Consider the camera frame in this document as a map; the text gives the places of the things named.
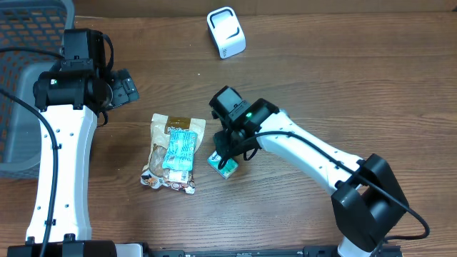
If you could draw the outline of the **teal tissue pack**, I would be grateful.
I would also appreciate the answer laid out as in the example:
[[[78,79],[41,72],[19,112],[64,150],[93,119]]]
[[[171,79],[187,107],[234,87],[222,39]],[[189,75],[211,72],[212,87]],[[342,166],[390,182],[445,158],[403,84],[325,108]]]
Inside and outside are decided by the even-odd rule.
[[[238,169],[238,163],[230,158],[222,169],[219,164],[222,162],[222,157],[214,151],[207,159],[209,166],[219,173],[224,179],[228,179]]]

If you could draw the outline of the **teal wafer packet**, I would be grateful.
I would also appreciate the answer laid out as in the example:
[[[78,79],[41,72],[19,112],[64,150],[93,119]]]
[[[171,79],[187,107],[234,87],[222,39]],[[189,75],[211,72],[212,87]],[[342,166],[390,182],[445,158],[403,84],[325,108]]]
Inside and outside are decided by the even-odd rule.
[[[185,130],[170,130],[169,146],[162,168],[175,171],[191,171],[194,165],[197,133]]]

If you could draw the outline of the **brown snack bag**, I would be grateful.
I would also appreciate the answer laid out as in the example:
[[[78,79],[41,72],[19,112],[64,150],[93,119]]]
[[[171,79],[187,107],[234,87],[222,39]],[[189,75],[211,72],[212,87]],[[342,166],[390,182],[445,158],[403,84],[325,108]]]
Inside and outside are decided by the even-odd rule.
[[[175,171],[162,168],[162,163],[169,146],[170,130],[178,129],[197,133],[195,155],[204,139],[205,128],[206,121],[203,119],[154,114],[151,119],[151,149],[148,162],[140,175],[141,184],[155,190],[164,187],[193,195],[196,190],[194,166],[191,171]]]

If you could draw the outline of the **green lidded jar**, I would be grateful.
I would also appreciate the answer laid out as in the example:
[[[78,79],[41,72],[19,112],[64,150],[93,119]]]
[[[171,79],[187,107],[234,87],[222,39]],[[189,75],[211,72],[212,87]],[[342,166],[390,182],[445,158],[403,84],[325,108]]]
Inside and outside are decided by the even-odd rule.
[[[227,135],[226,131],[222,130],[214,134],[213,140],[217,154],[224,156],[231,147],[230,136]]]

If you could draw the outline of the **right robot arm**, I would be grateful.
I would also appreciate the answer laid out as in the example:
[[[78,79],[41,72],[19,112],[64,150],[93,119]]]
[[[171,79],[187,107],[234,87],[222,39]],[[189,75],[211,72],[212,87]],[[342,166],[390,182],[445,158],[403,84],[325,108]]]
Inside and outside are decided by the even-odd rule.
[[[331,197],[343,240],[335,256],[377,256],[388,232],[400,221],[408,201],[389,166],[376,154],[363,159],[338,150],[296,125],[266,99],[254,103],[223,87],[210,100],[222,129],[214,135],[221,166],[230,158],[263,149],[312,178]]]

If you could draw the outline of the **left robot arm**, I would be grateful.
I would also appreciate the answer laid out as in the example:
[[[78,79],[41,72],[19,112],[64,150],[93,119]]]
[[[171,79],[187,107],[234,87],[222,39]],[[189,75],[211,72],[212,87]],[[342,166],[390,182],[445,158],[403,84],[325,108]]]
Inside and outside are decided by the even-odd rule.
[[[8,256],[150,256],[146,243],[94,240],[88,210],[91,144],[99,116],[139,99],[126,69],[105,56],[100,31],[67,29],[64,53],[33,85],[35,104],[9,98],[40,121],[39,183],[26,242]]]

